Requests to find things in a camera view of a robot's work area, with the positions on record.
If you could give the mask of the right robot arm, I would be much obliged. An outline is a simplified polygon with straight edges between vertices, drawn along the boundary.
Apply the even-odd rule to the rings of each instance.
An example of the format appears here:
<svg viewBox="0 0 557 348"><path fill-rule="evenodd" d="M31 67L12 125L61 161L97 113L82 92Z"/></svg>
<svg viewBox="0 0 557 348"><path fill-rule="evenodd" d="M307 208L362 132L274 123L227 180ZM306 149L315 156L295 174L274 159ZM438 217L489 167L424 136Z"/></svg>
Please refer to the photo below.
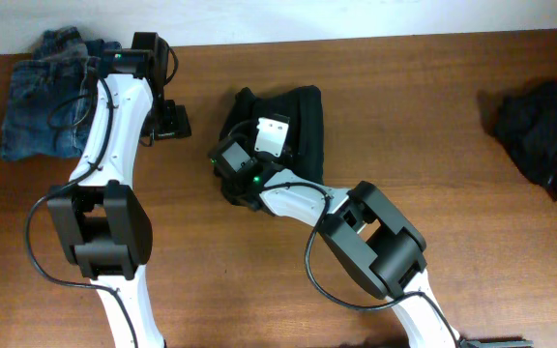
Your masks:
<svg viewBox="0 0 557 348"><path fill-rule="evenodd" d="M425 238L379 188L367 181L331 188L294 172L288 142L303 132L303 126L280 114L230 118L208 157L231 204L310 226L305 272L322 296L361 312L391 309L412 347L533 346L525 338L462 336L432 292ZM321 286L310 265L317 238L377 304L350 304Z"/></svg>

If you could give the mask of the black jeans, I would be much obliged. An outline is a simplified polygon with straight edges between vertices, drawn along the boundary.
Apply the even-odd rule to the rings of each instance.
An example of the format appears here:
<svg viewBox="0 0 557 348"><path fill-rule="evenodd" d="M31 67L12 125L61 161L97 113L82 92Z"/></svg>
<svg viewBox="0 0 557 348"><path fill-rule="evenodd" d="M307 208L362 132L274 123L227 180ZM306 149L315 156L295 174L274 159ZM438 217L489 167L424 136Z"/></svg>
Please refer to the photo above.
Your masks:
<svg viewBox="0 0 557 348"><path fill-rule="evenodd" d="M226 119L233 116L261 117L279 113L298 121L298 132L291 143L297 147L291 170L294 175L317 185L323 183L324 124L320 90L303 86L266 99L245 87L235 95Z"/></svg>

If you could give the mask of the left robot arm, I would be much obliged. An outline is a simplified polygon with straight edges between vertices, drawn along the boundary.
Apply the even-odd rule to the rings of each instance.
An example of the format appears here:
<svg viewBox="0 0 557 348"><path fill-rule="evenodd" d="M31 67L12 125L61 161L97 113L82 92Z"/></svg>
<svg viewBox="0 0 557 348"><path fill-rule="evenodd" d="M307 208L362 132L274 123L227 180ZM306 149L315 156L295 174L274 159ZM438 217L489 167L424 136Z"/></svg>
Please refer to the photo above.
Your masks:
<svg viewBox="0 0 557 348"><path fill-rule="evenodd" d="M69 181L43 197L67 261L99 294L118 347L163 347L146 280L153 231L132 189L139 146L191 136L182 105L164 95L178 69L167 41L137 32L128 49L108 50L96 72L94 116Z"/></svg>

